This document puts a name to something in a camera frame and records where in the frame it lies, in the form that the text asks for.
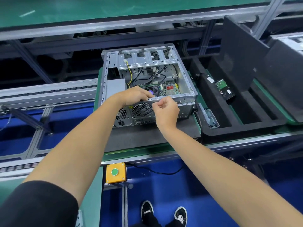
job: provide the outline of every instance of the black shirt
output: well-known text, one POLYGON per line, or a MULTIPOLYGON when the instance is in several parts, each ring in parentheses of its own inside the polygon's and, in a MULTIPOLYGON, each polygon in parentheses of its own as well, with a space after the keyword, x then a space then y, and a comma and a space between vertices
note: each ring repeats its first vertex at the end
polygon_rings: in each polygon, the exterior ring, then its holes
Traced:
POLYGON ((75 227, 78 202, 44 181, 20 184, 0 207, 0 227, 75 227))

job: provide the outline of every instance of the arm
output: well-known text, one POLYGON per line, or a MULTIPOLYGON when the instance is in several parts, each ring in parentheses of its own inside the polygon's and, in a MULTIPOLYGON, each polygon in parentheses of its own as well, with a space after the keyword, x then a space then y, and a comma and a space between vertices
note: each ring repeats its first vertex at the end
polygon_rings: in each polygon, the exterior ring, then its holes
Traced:
POLYGON ((303 225, 303 215, 258 177, 178 130, 179 108, 170 97, 153 109, 165 139, 238 225, 303 225))
POLYGON ((70 192, 79 206, 100 167, 118 111, 153 95, 133 87, 108 98, 38 164, 24 182, 42 180, 70 192))

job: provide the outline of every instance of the black sneaker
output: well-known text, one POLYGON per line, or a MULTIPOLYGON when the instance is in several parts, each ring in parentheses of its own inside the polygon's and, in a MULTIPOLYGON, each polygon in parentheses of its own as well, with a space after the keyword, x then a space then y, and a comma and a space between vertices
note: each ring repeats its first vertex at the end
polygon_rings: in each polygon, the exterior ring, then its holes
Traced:
POLYGON ((141 219, 142 219, 143 223, 144 223, 143 218, 144 218, 145 214, 147 214, 147 213, 152 213, 154 215, 154 208, 153 208, 152 204, 150 203, 150 201, 143 202, 143 204, 141 206, 141 219))
POLYGON ((176 212, 175 212, 175 219, 179 220, 181 222, 181 224, 183 225, 183 227, 186 226, 187 223, 187 212, 186 209, 182 206, 180 206, 176 212))

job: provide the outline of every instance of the forearm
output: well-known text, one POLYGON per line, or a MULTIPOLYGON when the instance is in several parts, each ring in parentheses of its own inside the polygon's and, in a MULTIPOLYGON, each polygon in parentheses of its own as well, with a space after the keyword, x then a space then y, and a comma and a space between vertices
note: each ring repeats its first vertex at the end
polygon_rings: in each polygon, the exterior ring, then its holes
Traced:
POLYGON ((80 205, 100 167, 121 107, 117 97, 107 99, 55 146, 25 181, 44 180, 56 184, 74 195, 80 205))
POLYGON ((162 132, 207 191, 240 226, 299 226, 303 216, 238 164, 177 129, 162 132))

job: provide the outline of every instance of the green button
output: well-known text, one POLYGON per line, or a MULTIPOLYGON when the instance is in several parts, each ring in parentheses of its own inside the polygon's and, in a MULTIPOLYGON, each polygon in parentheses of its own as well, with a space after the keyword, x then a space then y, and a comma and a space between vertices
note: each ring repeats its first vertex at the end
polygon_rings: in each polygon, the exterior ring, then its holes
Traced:
POLYGON ((118 171, 117 168, 115 168, 115 169, 112 170, 112 175, 113 176, 116 176, 118 173, 119 173, 119 171, 118 171))

